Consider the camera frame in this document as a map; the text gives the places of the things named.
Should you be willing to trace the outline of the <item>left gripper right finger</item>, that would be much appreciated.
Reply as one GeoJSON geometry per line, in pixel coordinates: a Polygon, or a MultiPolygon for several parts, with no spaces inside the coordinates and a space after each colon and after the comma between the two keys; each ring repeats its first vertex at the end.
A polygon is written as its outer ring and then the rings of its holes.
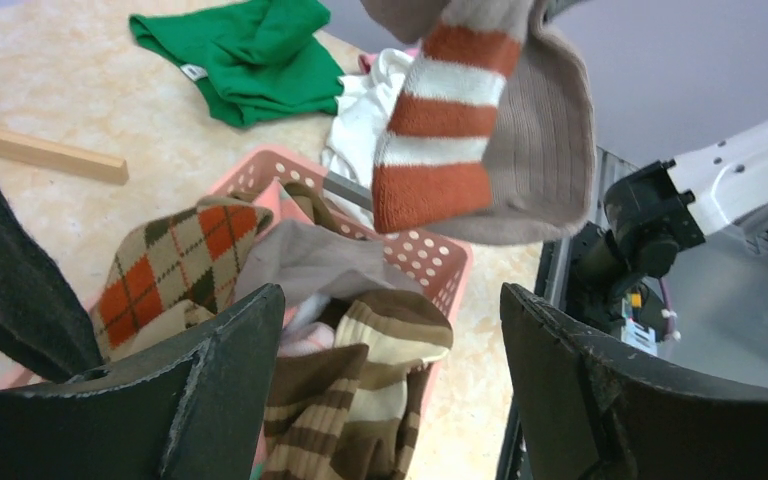
{"type": "Polygon", "coordinates": [[[635,349],[516,284],[500,317],[537,479],[768,479],[768,388],[635,349]]]}

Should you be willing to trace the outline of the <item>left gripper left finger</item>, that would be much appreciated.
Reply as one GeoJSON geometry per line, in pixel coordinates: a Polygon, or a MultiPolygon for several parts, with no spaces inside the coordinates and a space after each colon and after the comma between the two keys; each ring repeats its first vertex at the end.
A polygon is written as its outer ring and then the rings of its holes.
{"type": "Polygon", "coordinates": [[[285,311],[266,284],[62,384],[0,390],[0,479],[246,479],[285,311]]]}

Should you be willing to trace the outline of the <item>grey orange striped sock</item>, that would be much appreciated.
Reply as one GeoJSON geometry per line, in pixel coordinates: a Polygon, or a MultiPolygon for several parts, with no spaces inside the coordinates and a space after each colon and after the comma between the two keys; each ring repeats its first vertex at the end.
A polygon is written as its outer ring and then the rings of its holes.
{"type": "Polygon", "coordinates": [[[585,64],[553,28],[565,1],[368,1],[420,50],[375,154],[374,227],[484,245],[577,233],[596,160],[585,64]]]}

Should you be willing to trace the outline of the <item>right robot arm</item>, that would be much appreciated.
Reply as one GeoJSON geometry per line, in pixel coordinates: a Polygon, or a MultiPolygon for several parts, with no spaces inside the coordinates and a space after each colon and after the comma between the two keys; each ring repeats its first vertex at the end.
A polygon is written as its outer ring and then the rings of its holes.
{"type": "Polygon", "coordinates": [[[569,315],[611,333],[639,310],[630,296],[678,255],[731,226],[768,230],[768,120],[606,187],[602,215],[570,242],[569,315]]]}

